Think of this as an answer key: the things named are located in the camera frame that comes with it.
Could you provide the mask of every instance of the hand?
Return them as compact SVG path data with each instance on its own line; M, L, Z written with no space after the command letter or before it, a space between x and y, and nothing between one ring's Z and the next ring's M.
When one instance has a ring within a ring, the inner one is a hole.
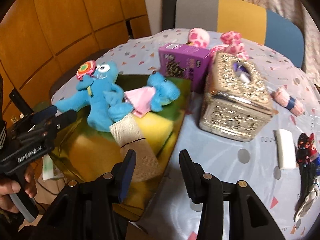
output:
M27 181L25 192L29 197L34 197L37 194L36 182L34 179L35 172L31 165L28 166L24 174ZM9 194L18 193L20 184L8 178L0 178L0 208L12 213L19 213L17 207L11 201Z

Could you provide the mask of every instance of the purple package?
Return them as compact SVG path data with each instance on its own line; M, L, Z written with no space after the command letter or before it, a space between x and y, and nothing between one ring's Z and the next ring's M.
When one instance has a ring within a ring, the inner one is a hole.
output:
M192 81L191 90L203 93L204 81L210 63L208 49L188 44L168 43L159 48L160 73L164 76Z

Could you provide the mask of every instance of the ornate metal box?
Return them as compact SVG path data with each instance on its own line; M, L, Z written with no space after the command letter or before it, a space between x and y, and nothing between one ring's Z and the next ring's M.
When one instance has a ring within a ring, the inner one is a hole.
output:
M234 71L242 65L251 76L243 82ZM202 130L237 141L252 140L273 115L272 101L254 63L219 52L204 89L199 126Z

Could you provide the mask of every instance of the tablecloth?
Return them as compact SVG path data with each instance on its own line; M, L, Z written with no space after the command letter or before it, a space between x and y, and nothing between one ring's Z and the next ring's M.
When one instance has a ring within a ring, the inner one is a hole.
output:
M209 48L221 44L221 33L210 32ZM97 60L113 60L122 74L151 74L159 69L158 48L166 43L186 43L188 30L172 29L151 37L129 40ZM300 239L310 230L320 212L320 199L309 213L293 221L295 205L300 193L299 169L280 170L274 131L290 130L297 141L300 133L315 133L316 146L320 149L319 100L320 95L305 73L294 67L289 59L278 52L242 39L250 59L256 63L268 90L280 86L301 100L305 114L295 117L274 102L277 114L263 127L254 140L248 143L233 141L202 131L198 127L202 95L193 94L190 110L185 116L174 152L151 205L139 225L158 240L195 239L201 216L201 206L188 198L179 168L179 152L187 149L192 160L200 163L221 181L236 183L243 179L249 183L275 219L285 238ZM52 103L73 95L76 77L61 87L52 97ZM225 203L223 238L229 236L228 203Z

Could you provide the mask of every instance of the pink plush toy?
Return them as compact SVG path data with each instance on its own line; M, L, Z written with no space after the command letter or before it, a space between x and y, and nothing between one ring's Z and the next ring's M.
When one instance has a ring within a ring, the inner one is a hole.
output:
M189 31L188 43L195 47L206 48L210 42L209 33L201 28L194 28Z
M210 50L212 60L214 60L218 51L223 51L226 53L236 55L244 60L249 59L249 55L244 49L244 44L241 42L240 33L234 31L226 32L221 35L220 39L224 44L214 46Z

